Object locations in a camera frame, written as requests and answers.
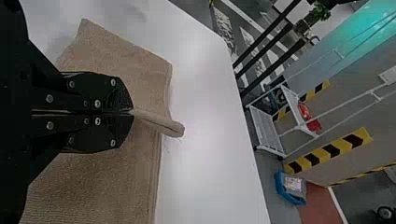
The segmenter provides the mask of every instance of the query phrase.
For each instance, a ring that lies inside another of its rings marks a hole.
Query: burlap mat
[[[87,20],[56,64],[121,77],[140,119],[119,149],[59,155],[30,185],[21,223],[153,223],[159,132],[184,132],[166,102],[171,64]]]

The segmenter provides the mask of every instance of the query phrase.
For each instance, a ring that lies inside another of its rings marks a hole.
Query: floor
[[[346,182],[333,190],[349,224],[376,223],[374,210],[396,204],[396,185],[383,171]]]
[[[268,27],[271,21],[277,17],[277,12],[272,8],[253,0],[215,0],[213,7],[208,6],[208,0],[169,1],[220,35],[226,42],[233,60],[236,60],[253,43],[254,39]],[[276,32],[279,32],[284,24],[285,22],[282,22],[271,33],[271,36],[275,36]],[[288,35],[278,45],[269,50],[238,81],[239,88],[246,87],[248,83],[259,76],[270,64],[274,63],[287,51],[296,39],[295,35]],[[262,46],[268,42],[269,39],[264,40],[245,61],[256,55],[262,49]],[[305,50],[303,49],[293,55],[292,58],[283,63],[271,76],[265,79],[262,84],[269,83],[279,77],[283,70],[298,60]],[[260,85],[251,93],[251,97],[263,92],[264,89]],[[254,130],[248,111],[246,111],[246,116],[248,128]],[[251,139],[254,144],[257,141],[257,136],[253,134]],[[266,151],[256,151],[255,157],[272,223],[308,224],[325,223],[325,221],[327,223],[342,223],[341,218],[335,215],[336,209],[332,204],[329,191],[318,186],[308,185],[308,190],[312,192],[311,195],[308,195],[308,201],[310,202],[308,206],[300,208],[293,206],[276,193],[274,173],[278,169],[282,169],[281,162],[276,156]],[[349,223],[375,223],[373,220],[375,217],[372,212],[374,209],[381,205],[393,206],[396,204],[396,185],[390,181],[384,172],[345,183],[342,186],[333,188],[333,191]]]

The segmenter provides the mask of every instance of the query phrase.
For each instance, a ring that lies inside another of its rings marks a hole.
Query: white metal rack
[[[291,91],[290,89],[281,86],[281,90],[283,91],[285,98],[288,102],[288,105],[290,107],[290,111],[293,115],[293,117],[295,118],[297,125],[294,126],[293,128],[285,131],[282,134],[278,134],[274,125],[274,122],[272,120],[272,116],[261,111],[260,109],[254,107],[253,105],[250,105],[248,108],[251,111],[251,116],[253,118],[253,123],[254,123],[254,127],[256,129],[256,133],[259,136],[259,143],[260,145],[257,146],[257,149],[262,149],[262,150],[266,150],[269,151],[271,153],[274,153],[280,157],[286,158],[289,155],[295,153],[296,151],[298,151],[299,149],[307,146],[308,144],[310,144],[311,142],[315,141],[317,138],[321,137],[322,135],[332,131],[333,129],[339,127],[341,124],[345,123],[346,121],[352,119],[353,117],[359,115],[359,113],[365,111],[366,109],[372,107],[373,105],[376,105],[377,103],[381,102],[382,100],[384,100],[385,98],[393,95],[394,93],[396,93],[396,90],[391,91],[383,96],[378,96],[375,92],[379,91],[380,89],[396,82],[396,66],[390,68],[389,70],[387,70],[386,72],[382,73],[379,75],[384,83],[360,94],[357,95],[347,101],[344,101],[343,103],[341,103],[340,105],[337,105],[335,107],[333,107],[332,109],[310,119],[310,120],[304,120],[304,118],[301,116],[300,114],[300,110],[298,108],[298,102],[299,102],[299,97],[298,95]],[[370,104],[368,104],[366,107],[356,111],[355,113],[347,116],[346,118],[340,120],[338,123],[336,123],[335,125],[333,125],[331,128],[327,129],[326,131],[324,131],[321,134],[316,134],[314,132],[309,131],[309,129],[306,127],[306,124],[315,120],[315,119],[320,119],[330,113],[332,113],[333,111],[343,107],[344,105],[348,105],[358,99],[360,99],[363,96],[367,96],[367,95],[372,95],[374,96],[375,100],[373,102],[371,102]],[[308,140],[307,142],[305,142],[304,144],[302,144],[301,146],[295,148],[293,151],[287,153],[279,138],[291,133],[295,130],[300,130],[304,133],[309,134],[310,136],[312,136],[312,138],[310,140]]]
[[[279,140],[281,136],[293,130],[300,130],[304,133],[309,134],[313,138],[318,138],[318,135],[314,132],[309,131],[309,129],[306,127],[305,120],[298,108],[298,95],[294,91],[286,88],[285,86],[281,86],[281,90],[283,91],[286,101],[288,102],[288,105],[290,107],[291,113],[297,122],[297,125],[292,130],[289,130],[282,134],[278,134],[271,115],[261,111],[253,105],[250,105],[249,109],[251,112],[251,117],[253,118],[256,134],[259,138],[260,145],[257,146],[257,149],[266,150],[276,154],[277,156],[286,158],[288,155]]]

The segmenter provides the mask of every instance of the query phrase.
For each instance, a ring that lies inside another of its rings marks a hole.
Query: gray floor
[[[333,188],[349,224],[372,224],[380,206],[396,205],[396,185],[385,172],[358,178]]]
[[[200,21],[209,29],[217,32],[227,43],[230,54],[235,60],[247,47],[247,34],[257,38],[260,33],[251,26],[246,20],[242,19],[239,15],[234,13],[230,8],[224,5],[220,0],[214,7],[209,8],[206,0],[170,0],[175,5],[185,10],[192,15],[196,20]],[[257,22],[264,29],[268,26],[268,21],[264,19],[261,12],[268,11],[269,8],[258,5],[256,1],[250,0],[231,0],[235,5],[242,9],[249,15],[255,22]],[[284,39],[283,43],[289,47],[293,43],[292,39]],[[273,49],[274,54],[277,56],[282,55],[284,52],[277,48]],[[263,65],[268,66],[270,60],[267,56],[263,57]],[[293,61],[288,61],[284,64],[285,69]],[[247,81],[254,79],[260,65],[256,64],[252,69],[247,71]],[[244,86],[241,81],[238,82],[239,86]],[[255,90],[254,94],[260,94],[261,90]],[[252,139],[252,145],[257,142],[254,128],[252,127],[251,118],[249,113],[247,115],[247,124]],[[295,206],[287,203],[283,198],[276,194],[274,173],[282,168],[281,162],[276,156],[265,151],[256,151],[255,158],[259,169],[262,188],[265,195],[265,200],[271,222],[274,224],[300,224],[300,216]],[[394,206],[396,205],[396,185],[393,184],[384,172],[379,172],[373,175],[356,179],[347,182],[344,185],[334,188],[334,193],[343,209],[349,223],[376,223],[374,220],[374,213],[376,208],[382,205]]]

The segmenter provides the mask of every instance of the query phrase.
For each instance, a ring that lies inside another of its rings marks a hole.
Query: blue container
[[[285,187],[283,186],[283,171],[278,170],[275,174],[275,182],[276,182],[276,191],[278,194],[282,195],[283,198],[288,200],[289,202],[295,205],[306,205],[306,200],[300,197],[295,197],[286,192]]]

